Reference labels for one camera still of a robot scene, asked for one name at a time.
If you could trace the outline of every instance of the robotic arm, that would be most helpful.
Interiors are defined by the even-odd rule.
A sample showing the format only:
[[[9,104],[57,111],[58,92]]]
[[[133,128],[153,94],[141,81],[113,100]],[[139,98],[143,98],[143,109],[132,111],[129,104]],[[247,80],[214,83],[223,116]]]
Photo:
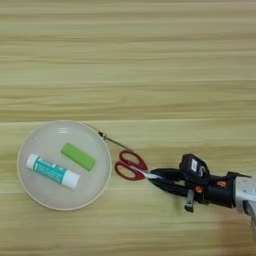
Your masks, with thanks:
[[[179,169],[155,169],[151,173],[163,179],[151,179],[158,188],[186,197],[185,209],[194,212],[194,202],[236,208],[251,216],[256,234],[256,179],[240,173],[226,176],[210,174],[206,163],[193,154],[183,155]]]

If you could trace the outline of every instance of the white plate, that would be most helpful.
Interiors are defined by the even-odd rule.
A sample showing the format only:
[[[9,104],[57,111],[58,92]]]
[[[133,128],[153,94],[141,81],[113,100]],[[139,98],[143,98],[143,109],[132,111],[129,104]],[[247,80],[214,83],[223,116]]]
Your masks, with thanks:
[[[88,172],[61,154],[71,143],[96,160]],[[30,154],[65,167],[81,175],[75,191],[64,187],[26,167]],[[25,191],[39,204],[55,210],[75,210],[96,200],[106,187],[112,170],[111,156],[104,140],[89,126],[73,121],[49,123],[34,131],[18,156],[18,175]]]

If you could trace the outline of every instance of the white glue stick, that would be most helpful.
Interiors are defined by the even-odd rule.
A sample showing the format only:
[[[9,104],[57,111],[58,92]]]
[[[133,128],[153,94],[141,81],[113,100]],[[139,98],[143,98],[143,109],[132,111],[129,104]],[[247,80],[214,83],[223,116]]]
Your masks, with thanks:
[[[29,156],[26,165],[29,169],[74,190],[80,179],[80,175],[59,165],[52,164],[35,154]]]

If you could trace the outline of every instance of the eraser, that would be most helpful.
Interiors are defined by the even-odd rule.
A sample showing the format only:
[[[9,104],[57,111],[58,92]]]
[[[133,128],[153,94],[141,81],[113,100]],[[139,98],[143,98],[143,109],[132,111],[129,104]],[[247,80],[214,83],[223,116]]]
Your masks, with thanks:
[[[91,171],[96,162],[94,158],[70,143],[65,144],[61,153],[87,171]]]

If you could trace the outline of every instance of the plate rim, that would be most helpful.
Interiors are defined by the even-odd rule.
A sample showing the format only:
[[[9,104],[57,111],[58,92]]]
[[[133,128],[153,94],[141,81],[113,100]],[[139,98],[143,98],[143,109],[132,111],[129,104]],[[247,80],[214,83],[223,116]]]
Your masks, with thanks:
[[[21,175],[20,175],[20,167],[19,167],[19,162],[20,162],[20,157],[21,157],[21,151],[22,149],[24,148],[24,146],[26,145],[27,141],[29,140],[30,137],[32,137],[36,132],[38,132],[39,130],[41,130],[43,127],[46,127],[50,124],[59,124],[59,123],[73,123],[73,124],[76,124],[76,125],[80,125],[80,126],[85,126],[87,127],[88,129],[90,129],[93,133],[95,133],[96,135],[98,135],[100,137],[100,135],[96,132],[96,129],[91,127],[90,125],[82,122],[82,121],[73,121],[73,120],[57,120],[57,121],[50,121],[50,122],[45,122],[43,125],[41,125],[40,127],[34,129],[32,132],[30,132],[28,134],[28,136],[25,138],[25,141],[22,143],[20,149],[19,149],[19,153],[18,153],[18,157],[17,157],[17,174],[18,174],[18,178],[19,178],[19,181],[23,187],[23,189],[25,190],[25,192],[35,201],[37,202],[38,204],[48,208],[48,209],[52,209],[52,210],[56,210],[56,211],[75,211],[75,210],[79,210],[79,209],[82,209],[90,204],[92,204],[93,202],[95,202],[102,194],[103,192],[106,190],[106,187],[108,186],[109,184],[109,181],[110,181],[110,178],[111,178],[111,174],[112,174],[112,157],[111,157],[111,154],[110,154],[110,150],[109,150],[109,147],[107,145],[107,143],[105,142],[104,139],[102,139],[102,143],[106,149],[106,152],[107,152],[107,156],[108,156],[108,159],[109,159],[109,174],[108,174],[108,178],[104,184],[104,186],[102,187],[101,191],[99,192],[99,194],[94,197],[93,199],[91,199],[89,202],[85,203],[85,204],[82,204],[81,206],[77,206],[77,207],[73,207],[73,208],[59,208],[59,207],[52,207],[52,206],[49,206],[43,202],[40,202],[38,199],[36,199],[26,188],[26,186],[24,185],[23,181],[22,181],[22,178],[21,178]]]

